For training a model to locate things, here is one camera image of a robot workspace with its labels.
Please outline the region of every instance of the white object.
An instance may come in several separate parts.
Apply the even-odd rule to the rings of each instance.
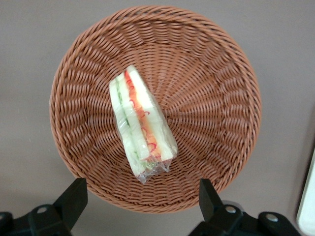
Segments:
[[[125,120],[126,115],[124,114],[123,107],[120,105],[116,80],[112,80],[109,83],[109,90],[116,119]],[[132,172],[135,176],[138,176],[143,173],[145,169],[141,165],[141,163],[137,161],[138,157],[135,149],[135,144],[133,143],[134,139],[131,136],[131,130],[129,129],[128,125],[118,125],[118,130],[122,136],[126,157],[130,163]]]
[[[120,74],[116,77],[116,83],[119,83],[120,93],[122,95],[122,105],[125,111],[126,118],[131,127],[131,134],[134,140],[136,151],[139,155],[140,160],[148,158],[150,155],[149,148],[142,134],[141,125],[135,112],[132,102],[129,97],[129,89],[124,77],[124,74]]]
[[[173,159],[177,154],[177,144],[162,112],[158,109],[159,106],[154,101],[136,68],[132,65],[128,66],[127,72],[137,91],[137,100],[141,102],[144,110],[150,112],[145,116],[148,117],[151,130],[161,150],[162,161]]]
[[[315,151],[306,179],[297,222],[303,233],[315,236]]]

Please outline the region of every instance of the gray surface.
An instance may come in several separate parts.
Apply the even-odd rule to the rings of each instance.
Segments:
[[[48,101],[57,67],[78,34],[133,5],[171,4],[205,15],[248,55],[263,102],[251,159],[221,193],[252,216],[277,211],[290,220],[315,136],[315,1],[0,1],[0,211],[15,217],[51,203],[74,180],[59,158]],[[198,207],[147,215],[92,194],[76,236],[184,236],[202,220]]]

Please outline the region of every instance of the plastic wrap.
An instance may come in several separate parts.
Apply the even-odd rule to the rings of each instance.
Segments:
[[[178,154],[174,136],[157,102],[134,66],[109,84],[117,128],[133,174],[142,183],[168,172]]]

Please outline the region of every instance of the woven texture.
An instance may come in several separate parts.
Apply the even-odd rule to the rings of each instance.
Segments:
[[[141,184],[115,125],[109,81],[135,65],[179,148],[168,173]],[[220,192],[244,167],[260,126],[253,69],[233,39],[193,12],[167,6],[121,10],[83,32],[52,86],[53,136],[69,170],[125,209],[165,213],[198,204],[199,180]]]

